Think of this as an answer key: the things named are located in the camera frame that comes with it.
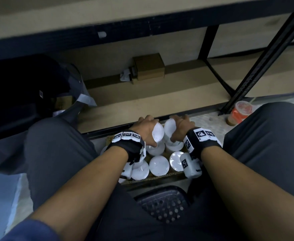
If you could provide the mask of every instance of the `trousers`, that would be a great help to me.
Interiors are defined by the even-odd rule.
[[[225,135],[223,149],[294,196],[294,104],[261,106]],[[98,156],[92,142],[59,118],[34,124],[24,151],[34,210]],[[180,219],[169,224],[150,216],[117,184],[87,240],[245,238],[206,171],[203,175],[201,193]]]

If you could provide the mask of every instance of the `perforated stool seat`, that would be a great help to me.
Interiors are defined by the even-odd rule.
[[[151,216],[163,223],[181,218],[190,206],[185,191],[177,186],[160,187],[138,195],[134,199]]]

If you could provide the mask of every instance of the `wrist strap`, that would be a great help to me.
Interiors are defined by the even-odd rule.
[[[134,162],[139,162],[141,158],[144,159],[146,156],[145,142],[139,134],[130,129],[116,134],[107,149],[112,146],[119,146],[128,153],[130,165]]]
[[[222,147],[221,142],[213,134],[210,129],[193,128],[190,129],[185,138],[184,144],[193,159],[201,160],[201,152],[203,149],[209,146]]]

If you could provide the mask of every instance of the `left hand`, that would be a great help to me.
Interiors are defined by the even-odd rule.
[[[145,118],[140,117],[130,129],[140,134],[143,141],[147,146],[156,147],[157,143],[154,141],[152,132],[159,119],[154,119],[151,115],[147,115]]]

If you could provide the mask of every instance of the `sleeve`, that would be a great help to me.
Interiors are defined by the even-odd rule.
[[[0,241],[60,241],[57,233],[41,221],[25,219]]]

